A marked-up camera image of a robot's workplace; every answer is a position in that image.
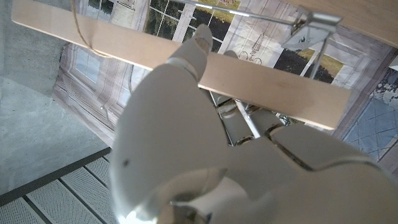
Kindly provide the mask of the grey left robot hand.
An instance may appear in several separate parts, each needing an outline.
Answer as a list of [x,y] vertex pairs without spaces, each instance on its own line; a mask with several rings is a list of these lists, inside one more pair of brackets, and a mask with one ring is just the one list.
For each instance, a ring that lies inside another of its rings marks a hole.
[[229,147],[198,82],[211,49],[200,25],[138,85],[109,168],[120,223],[396,223],[397,181],[311,127],[261,116],[261,138]]

